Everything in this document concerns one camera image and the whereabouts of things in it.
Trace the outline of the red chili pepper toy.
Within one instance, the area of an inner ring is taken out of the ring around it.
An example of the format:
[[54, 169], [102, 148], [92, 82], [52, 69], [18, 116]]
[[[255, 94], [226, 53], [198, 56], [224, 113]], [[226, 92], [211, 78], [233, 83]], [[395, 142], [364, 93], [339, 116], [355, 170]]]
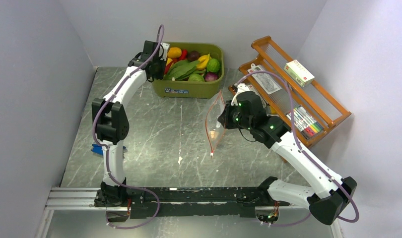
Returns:
[[177, 62], [178, 62], [178, 59], [168, 59], [167, 63], [166, 63], [164, 74], [167, 75]]

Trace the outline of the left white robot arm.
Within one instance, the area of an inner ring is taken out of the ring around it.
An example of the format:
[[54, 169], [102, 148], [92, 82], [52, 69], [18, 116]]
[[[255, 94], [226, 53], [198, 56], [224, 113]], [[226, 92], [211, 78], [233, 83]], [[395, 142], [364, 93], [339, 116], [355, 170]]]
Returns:
[[146, 81], [163, 78], [169, 50], [168, 43], [145, 41], [143, 50], [129, 61], [116, 86], [91, 104], [92, 134], [104, 158], [104, 176], [94, 200], [96, 207], [117, 207], [129, 202], [123, 168], [124, 139], [130, 129], [126, 107]]

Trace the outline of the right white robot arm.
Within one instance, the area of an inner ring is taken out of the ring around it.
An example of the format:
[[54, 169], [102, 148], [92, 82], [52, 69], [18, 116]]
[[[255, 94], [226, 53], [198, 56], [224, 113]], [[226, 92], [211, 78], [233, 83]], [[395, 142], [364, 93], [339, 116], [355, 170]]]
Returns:
[[309, 210], [325, 225], [332, 225], [341, 212], [353, 205], [357, 182], [342, 177], [319, 160], [278, 116], [266, 113], [260, 96], [252, 91], [241, 92], [227, 100], [217, 118], [225, 129], [245, 129], [255, 142], [281, 155], [308, 182], [300, 186], [270, 177], [260, 185], [259, 201], [271, 205], [288, 202]]

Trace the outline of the green custard apple toy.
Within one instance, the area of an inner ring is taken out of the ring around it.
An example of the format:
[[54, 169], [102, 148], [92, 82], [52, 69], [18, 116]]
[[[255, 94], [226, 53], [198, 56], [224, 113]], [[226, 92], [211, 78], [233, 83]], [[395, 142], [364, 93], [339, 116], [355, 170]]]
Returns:
[[214, 58], [211, 58], [206, 65], [207, 72], [217, 73], [220, 71], [220, 68], [221, 68], [220, 61]]

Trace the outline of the clear zip top bag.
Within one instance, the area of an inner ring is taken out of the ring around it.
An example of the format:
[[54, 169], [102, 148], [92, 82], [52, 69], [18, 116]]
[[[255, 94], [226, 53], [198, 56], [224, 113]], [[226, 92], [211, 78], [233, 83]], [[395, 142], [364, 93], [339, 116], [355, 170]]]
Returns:
[[218, 121], [224, 110], [225, 101], [222, 91], [208, 99], [204, 107], [203, 125], [211, 157], [214, 156], [214, 152], [225, 133], [224, 126]]

